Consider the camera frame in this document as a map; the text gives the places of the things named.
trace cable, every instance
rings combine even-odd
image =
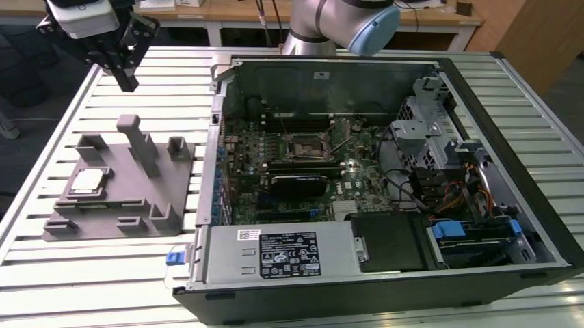
[[[427,206],[426,206],[426,204],[423,204],[422,202],[421,202],[421,200],[403,188],[403,187],[399,187],[399,184],[395,182],[395,181],[393,181],[391,179],[389,179],[386,176],[383,177],[383,179],[397,188],[397,189],[399,189],[405,194],[406,194],[406,196],[415,202],[415,205],[418,205],[418,207],[419,207],[419,209],[421,210],[423,210],[423,211],[426,211],[426,212],[431,212],[433,213],[433,211],[431,211],[431,208],[429,208]]]
[[[397,8],[407,9],[406,7],[401,7],[397,3],[393,3]],[[413,14],[415,15],[415,33],[419,31],[419,19],[418,19],[418,9],[427,9],[429,7],[423,8],[414,8],[407,2],[403,2],[403,4],[409,7],[409,9],[413,10]]]
[[[459,182],[459,181],[450,182],[450,183],[447,184],[446,189],[445,189],[445,198],[443,198],[443,202],[446,202],[446,200],[447,200],[447,191],[450,190],[450,187],[451,187],[451,186],[455,186],[455,185],[462,185],[462,184],[463,184],[463,183]]]
[[[280,20],[280,13],[278,11],[278,5],[275,4],[275,0],[271,0],[271,4],[274,5],[275,18],[278,20],[278,27],[280,28],[280,44],[283,44],[282,20]]]
[[[258,7],[259,23],[262,24],[263,34],[266,36],[266,45],[268,48],[271,48],[271,39],[270,39],[270,34],[267,32],[267,24],[266,24],[266,12],[263,11],[263,1],[255,0],[255,6]]]

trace floor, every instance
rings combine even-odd
[[[156,38],[157,46],[205,45],[204,31],[188,36],[163,29]],[[0,108],[14,120],[21,136],[17,140],[0,138],[0,218],[20,189],[36,158],[50,137],[76,90],[88,72],[88,67],[58,53],[58,63],[38,71],[50,89],[46,101],[28,108],[16,108],[0,98]],[[565,74],[544,97],[544,101],[564,121],[566,127],[584,143],[584,58],[576,59]]]

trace aluminum extrusion table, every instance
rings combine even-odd
[[[204,327],[171,296],[184,267],[165,268],[165,254],[193,240],[205,129],[212,101],[211,57],[219,53],[272,54],[268,49],[156,48],[136,70],[140,87],[120,92],[113,77],[93,67],[48,141],[0,224],[0,326]],[[383,52],[411,57],[447,56],[495,125],[584,244],[584,148],[503,59],[487,53]],[[176,237],[100,241],[41,240],[42,225],[73,171],[72,148],[81,132],[108,143],[120,114],[139,114],[153,141],[181,135],[196,144],[183,233]],[[471,124],[461,117],[473,135]],[[581,327],[584,281],[524,290],[490,305],[308,319],[252,327]]]

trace warning label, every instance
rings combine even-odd
[[[320,275],[315,232],[262,234],[259,253],[263,279]]]

